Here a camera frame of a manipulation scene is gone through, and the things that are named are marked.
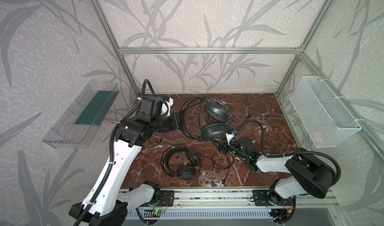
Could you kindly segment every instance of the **gray wall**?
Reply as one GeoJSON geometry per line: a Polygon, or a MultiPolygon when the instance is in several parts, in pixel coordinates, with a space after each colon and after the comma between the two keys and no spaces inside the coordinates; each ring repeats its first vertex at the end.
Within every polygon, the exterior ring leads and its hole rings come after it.
{"type": "MultiPolygon", "coordinates": [[[[324,0],[100,0],[120,47],[297,47],[324,0]]],[[[275,92],[293,55],[126,55],[159,92],[275,92]]]]}
{"type": "Polygon", "coordinates": [[[133,92],[88,0],[0,0],[0,225],[71,225],[133,92]],[[90,79],[120,93],[87,149],[41,141],[90,79]]]}
{"type": "MultiPolygon", "coordinates": [[[[330,79],[362,118],[383,139],[384,123],[384,4],[383,0],[337,0],[306,54],[330,79]]],[[[382,225],[384,164],[359,133],[335,148],[315,148],[289,98],[302,76],[299,63],[279,95],[298,143],[325,152],[341,166],[333,192],[352,226],[382,225]]]]}

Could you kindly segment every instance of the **clear plastic tray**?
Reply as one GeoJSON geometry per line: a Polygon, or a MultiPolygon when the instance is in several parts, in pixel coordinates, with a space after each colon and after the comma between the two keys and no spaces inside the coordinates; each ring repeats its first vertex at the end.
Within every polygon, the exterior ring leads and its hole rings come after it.
{"type": "Polygon", "coordinates": [[[118,93],[116,83],[90,80],[43,142],[54,148],[87,148],[118,93]]]}

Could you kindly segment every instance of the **marble table surface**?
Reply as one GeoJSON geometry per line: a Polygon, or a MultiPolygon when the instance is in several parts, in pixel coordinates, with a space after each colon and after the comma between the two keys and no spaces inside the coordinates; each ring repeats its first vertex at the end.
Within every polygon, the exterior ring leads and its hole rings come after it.
{"type": "MultiPolygon", "coordinates": [[[[174,99],[171,111],[178,112],[185,100],[193,96],[208,96],[225,104],[233,118],[233,125],[243,122],[248,115],[253,119],[262,122],[264,128],[264,150],[266,153],[285,153],[291,152],[296,147],[296,141],[288,126],[288,123],[281,111],[274,94],[170,94],[174,99]]],[[[204,106],[201,107],[201,125],[205,125],[207,114],[204,106]]],[[[191,133],[196,132],[197,127],[197,106],[187,111],[186,124],[191,133]]],[[[160,158],[167,147],[174,144],[182,144],[187,147],[212,157],[217,154],[217,149],[211,142],[199,142],[185,137],[179,130],[166,133],[161,144],[159,141],[162,134],[154,133],[147,140],[142,150],[133,161],[127,176],[124,179],[122,188],[137,188],[144,181],[149,180],[160,185],[162,188],[168,187],[216,187],[227,175],[228,170],[218,170],[212,165],[208,158],[201,157],[202,168],[196,171],[196,175],[191,180],[180,180],[167,176],[161,169],[160,158]]],[[[260,127],[256,123],[248,123],[242,128],[238,135],[250,137],[255,142],[257,152],[260,151],[260,127]]],[[[215,158],[224,158],[221,153],[215,158]]],[[[172,170],[188,164],[185,153],[180,152],[173,155],[170,159],[172,170]]],[[[230,168],[225,186],[270,186],[277,178],[287,178],[291,176],[287,173],[252,173],[239,158],[235,159],[230,168]]]]}

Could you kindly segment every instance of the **headphone ear cup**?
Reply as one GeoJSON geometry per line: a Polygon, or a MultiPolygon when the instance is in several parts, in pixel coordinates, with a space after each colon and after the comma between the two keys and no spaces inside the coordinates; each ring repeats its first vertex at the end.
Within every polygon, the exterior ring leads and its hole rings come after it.
{"type": "Polygon", "coordinates": [[[201,128],[201,137],[204,141],[209,141],[214,138],[223,137],[227,131],[225,123],[209,123],[201,128]]]}
{"type": "Polygon", "coordinates": [[[204,109],[205,109],[205,112],[210,117],[217,120],[218,122],[224,123],[228,119],[228,116],[229,116],[228,108],[215,100],[209,99],[205,103],[204,109]]]}
{"type": "Polygon", "coordinates": [[[181,180],[191,179],[195,176],[195,167],[191,165],[180,166],[177,169],[175,176],[181,180]]]}
{"type": "Polygon", "coordinates": [[[188,149],[188,151],[185,152],[185,155],[194,167],[201,167],[200,157],[193,149],[188,149]]]}

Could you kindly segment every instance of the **black mounting plate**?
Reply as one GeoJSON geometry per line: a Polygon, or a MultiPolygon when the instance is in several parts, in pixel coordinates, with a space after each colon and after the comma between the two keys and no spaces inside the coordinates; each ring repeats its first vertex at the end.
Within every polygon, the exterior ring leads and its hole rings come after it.
{"type": "MultiPolygon", "coordinates": [[[[252,190],[253,200],[255,201],[256,206],[272,206],[269,202],[268,190],[252,190]]],[[[285,205],[290,205],[291,202],[287,199],[283,199],[285,205]]]]}
{"type": "MultiPolygon", "coordinates": [[[[173,200],[175,198],[174,196],[175,196],[175,191],[173,191],[173,190],[160,190],[159,198],[164,198],[166,201],[165,200],[161,201],[157,206],[158,207],[166,207],[167,203],[168,203],[168,207],[172,207],[173,206],[173,200]]],[[[148,207],[148,204],[144,203],[144,204],[140,205],[140,207],[148,207]]]]}

